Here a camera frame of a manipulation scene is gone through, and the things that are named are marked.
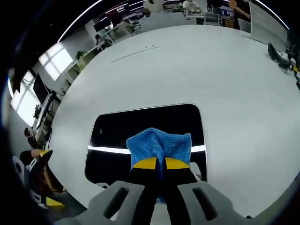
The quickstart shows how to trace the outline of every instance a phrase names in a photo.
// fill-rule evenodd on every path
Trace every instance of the potted plant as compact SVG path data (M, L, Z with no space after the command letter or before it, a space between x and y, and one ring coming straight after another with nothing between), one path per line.
M40 108L39 105L36 105L36 109L35 109L35 111L34 111L33 118L38 119L39 114L41 113L41 110L42 110L42 108Z
M83 55L85 54L84 51L78 51L77 54L76 54L76 60L79 60Z

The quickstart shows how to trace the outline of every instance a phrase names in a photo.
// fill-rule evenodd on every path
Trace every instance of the white table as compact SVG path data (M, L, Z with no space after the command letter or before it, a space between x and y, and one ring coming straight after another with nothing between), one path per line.
M84 175L98 115L194 103L208 182L244 216L269 207L300 170L300 93L294 76L268 57L267 46L248 36L225 27L168 27L97 55L53 121L49 166L66 190L86 207L102 190Z

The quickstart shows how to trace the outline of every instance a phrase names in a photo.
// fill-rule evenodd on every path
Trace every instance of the ceiling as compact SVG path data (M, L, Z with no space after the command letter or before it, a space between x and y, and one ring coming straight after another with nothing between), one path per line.
M79 19L64 38L107 10L125 2L132 4L138 1L141 0L102 0ZM295 27L294 15L298 14L299 7L289 4L292 0L284 1L284 5L273 0L261 1L277 13L291 29L298 29ZM95 2L97 0L46 0L44 5L42 1L18 1L15 3L15 6L13 5L9 10L12 15L16 15L15 19L18 22L15 23L16 27L7 27L7 29L11 34L10 41L22 41L22 47L19 48L20 51L15 58L16 73L24 74L24 70L27 71L28 66L34 65L38 57L59 40L67 27ZM30 31L25 32L28 24L30 24Z

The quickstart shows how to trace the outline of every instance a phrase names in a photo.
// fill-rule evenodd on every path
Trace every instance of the blue cloth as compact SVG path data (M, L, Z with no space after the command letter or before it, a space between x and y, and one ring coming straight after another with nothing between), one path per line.
M139 161L157 157L162 174L165 157L174 158L189 164L191 159L191 134L172 135L155 128L148 128L127 139L131 153L131 168Z

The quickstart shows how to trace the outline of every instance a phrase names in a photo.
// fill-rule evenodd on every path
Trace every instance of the office desk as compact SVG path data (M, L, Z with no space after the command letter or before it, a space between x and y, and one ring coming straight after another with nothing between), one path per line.
M267 46L248 36L217 26L167 27L98 54L52 125L49 166L66 190L85 207L102 191L84 175L98 115L193 103L202 118L207 181L244 216L269 207L300 170L300 93Z

